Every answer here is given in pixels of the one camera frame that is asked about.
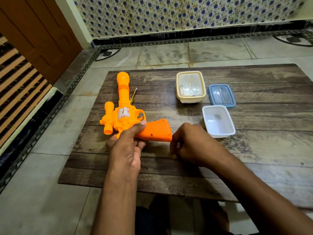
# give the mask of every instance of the toy revolver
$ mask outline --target toy revolver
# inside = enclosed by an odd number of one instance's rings
[[[112,134],[113,128],[118,131],[116,135],[119,138],[123,130],[129,129],[142,119],[146,120],[143,110],[136,109],[129,100],[129,75],[126,72],[120,72],[117,75],[119,107],[114,110],[113,102],[106,102],[104,105],[105,115],[100,120],[104,125],[104,134]],[[154,122],[147,122],[145,129],[139,133],[137,138],[148,141],[171,142],[172,131],[166,119],[160,119]]]

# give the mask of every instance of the plastic container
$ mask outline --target plastic container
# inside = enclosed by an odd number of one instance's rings
[[[212,84],[208,87],[208,91],[212,105],[225,106],[227,109],[236,106],[233,92],[228,84]]]
[[[236,133],[232,118],[225,106],[204,106],[202,108],[207,132],[214,138],[226,138]]]
[[[182,103],[199,103],[207,96],[202,73],[179,72],[176,75],[176,95]]]

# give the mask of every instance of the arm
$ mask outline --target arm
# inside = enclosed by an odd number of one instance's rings
[[[264,234],[312,234],[313,221],[261,181],[200,125],[183,124],[173,135],[172,153],[217,174]]]
[[[135,234],[137,180],[141,150],[147,142],[134,140],[146,121],[107,141],[109,167],[100,196],[92,235]]]

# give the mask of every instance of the blue flower pattern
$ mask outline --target blue flower pattern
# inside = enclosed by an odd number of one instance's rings
[[[306,0],[73,0],[93,38],[288,20]]]

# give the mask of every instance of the wooden door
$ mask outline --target wooden door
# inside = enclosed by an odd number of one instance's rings
[[[51,84],[82,50],[54,0],[1,0],[0,33]]]

